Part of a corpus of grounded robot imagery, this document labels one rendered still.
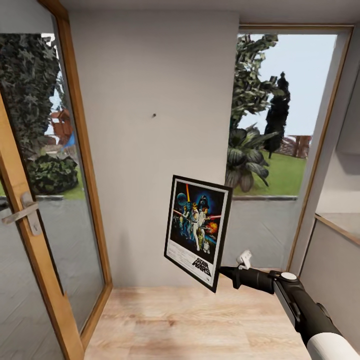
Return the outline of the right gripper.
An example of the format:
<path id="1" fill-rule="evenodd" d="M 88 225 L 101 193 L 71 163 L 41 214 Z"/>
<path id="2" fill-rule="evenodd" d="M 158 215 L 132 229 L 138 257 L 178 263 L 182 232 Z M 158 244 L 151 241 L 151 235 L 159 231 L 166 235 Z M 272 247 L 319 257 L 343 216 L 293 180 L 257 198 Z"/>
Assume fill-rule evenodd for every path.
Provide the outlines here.
<path id="1" fill-rule="evenodd" d="M 240 266 L 240 265 L 239 265 Z M 241 285 L 259 290 L 258 277 L 261 272 L 258 269 L 239 269 L 238 267 L 221 266 L 217 270 L 220 274 L 232 279 L 233 287 L 239 289 Z"/>

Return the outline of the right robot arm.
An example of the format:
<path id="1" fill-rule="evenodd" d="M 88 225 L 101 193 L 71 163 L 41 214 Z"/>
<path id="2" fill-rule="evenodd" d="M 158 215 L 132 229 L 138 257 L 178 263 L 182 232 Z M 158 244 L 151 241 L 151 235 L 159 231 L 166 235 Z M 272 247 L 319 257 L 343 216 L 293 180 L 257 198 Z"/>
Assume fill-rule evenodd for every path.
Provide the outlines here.
<path id="1" fill-rule="evenodd" d="M 329 312 L 312 300 L 296 275 L 250 268 L 251 256 L 249 250 L 244 250 L 236 258 L 238 267 L 221 266 L 217 270 L 232 279 L 237 290 L 244 285 L 271 295 L 275 293 L 312 360 L 360 360 L 359 354 L 333 324 Z"/>

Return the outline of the poster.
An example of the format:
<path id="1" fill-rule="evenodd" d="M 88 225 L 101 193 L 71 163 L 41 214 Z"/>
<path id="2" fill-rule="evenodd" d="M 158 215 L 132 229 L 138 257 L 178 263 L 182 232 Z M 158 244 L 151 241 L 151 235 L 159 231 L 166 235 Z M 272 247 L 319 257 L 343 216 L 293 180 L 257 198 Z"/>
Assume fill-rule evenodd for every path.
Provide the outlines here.
<path id="1" fill-rule="evenodd" d="M 216 293 L 233 187 L 173 175 L 164 256 Z"/>

